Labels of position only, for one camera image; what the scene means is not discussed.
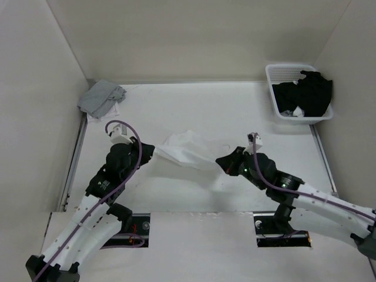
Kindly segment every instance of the folded gray cloth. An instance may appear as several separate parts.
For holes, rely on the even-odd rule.
[[[126,91],[119,85],[101,79],[78,102],[81,111],[96,119],[105,116],[116,102],[125,99]]]

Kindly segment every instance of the purple cable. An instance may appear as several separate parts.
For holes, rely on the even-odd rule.
[[[258,133],[255,133],[253,135],[253,139],[255,140],[256,139],[256,136],[258,136],[259,134]],[[269,186],[270,188],[274,189],[274,190],[277,190],[277,191],[280,191],[280,192],[284,192],[284,193],[290,193],[290,194],[295,194],[295,195],[299,195],[299,196],[305,196],[305,197],[309,197],[309,198],[312,198],[312,199],[315,199],[315,200],[319,200],[319,201],[322,201],[322,202],[326,202],[328,204],[331,204],[333,206],[336,206],[336,207],[339,207],[341,209],[344,209],[344,210],[348,210],[348,211],[351,211],[353,213],[356,213],[356,214],[359,214],[360,216],[364,216],[372,221],[376,221],[376,218],[375,217],[372,217],[370,215],[368,215],[367,213],[363,213],[362,211],[359,211],[359,210],[356,210],[356,209],[353,209],[352,207],[347,207],[343,204],[339,204],[339,203],[336,203],[336,202],[333,202],[331,200],[326,200],[324,198],[321,198],[321,197],[318,197],[316,195],[311,195],[311,194],[308,194],[308,193],[304,193],[304,192],[299,192],[299,191],[294,191],[294,190],[287,190],[285,188],[282,188],[282,187],[277,187],[271,183],[269,183],[263,176],[263,174],[261,173],[261,170],[260,170],[260,167],[258,166],[258,161],[257,161],[257,153],[256,153],[256,142],[253,142],[253,160],[254,160],[254,164],[255,164],[255,167],[256,167],[256,170],[257,170],[257,174],[259,176],[259,178],[267,185]]]
[[[139,247],[142,247],[144,244],[145,244],[145,239],[138,235],[138,234],[134,234],[134,233],[121,233],[121,235],[125,235],[125,236],[129,236],[129,238],[131,237],[137,237],[139,240],[141,240],[141,243],[138,243],[137,245],[118,245],[118,246],[106,246],[106,247],[102,247],[100,248],[101,250],[106,250],[106,249],[115,249],[115,248],[129,248],[129,249],[132,249],[132,248],[139,248]]]
[[[108,134],[108,126],[111,124],[111,123],[114,123],[114,122],[118,122],[118,123],[121,123],[122,125],[125,125],[126,127],[128,127],[132,132],[133,134],[135,135],[136,139],[137,139],[137,142],[139,144],[139,158],[137,160],[137,163],[135,165],[135,168],[131,171],[131,173],[129,173],[128,177],[123,181],[121,182],[120,185],[118,185],[117,188],[115,188],[114,190],[112,190],[112,192],[108,193],[102,200],[100,200],[99,202],[97,202],[89,211],[88,213],[85,214],[85,216],[82,218],[82,220],[80,221],[80,224],[84,223],[85,220],[91,215],[91,213],[102,203],[104,203],[108,198],[110,198],[113,194],[115,194],[117,191],[119,191],[119,189],[122,188],[122,186],[128,182],[128,180],[134,175],[134,173],[137,171],[137,169],[139,168],[140,164],[141,164],[141,157],[142,157],[142,143],[141,143],[141,140],[140,140],[140,136],[137,134],[137,132],[134,130],[133,127],[131,127],[131,125],[121,121],[121,120],[111,120],[110,122],[108,122],[105,126],[105,131],[106,133]],[[58,257],[58,255],[61,253],[61,251],[65,248],[65,246],[69,243],[69,241],[72,239],[72,237],[77,233],[77,231],[80,229],[80,225],[77,225],[76,228],[72,231],[72,233],[68,236],[68,238],[64,241],[64,243],[60,246],[60,248],[57,250],[57,252],[51,257],[51,259],[46,263],[45,266],[43,266],[43,268],[40,270],[40,272],[34,277],[34,279],[32,280],[32,282],[37,282],[38,279],[41,277],[41,275],[46,271],[46,269],[51,265],[51,263]]]

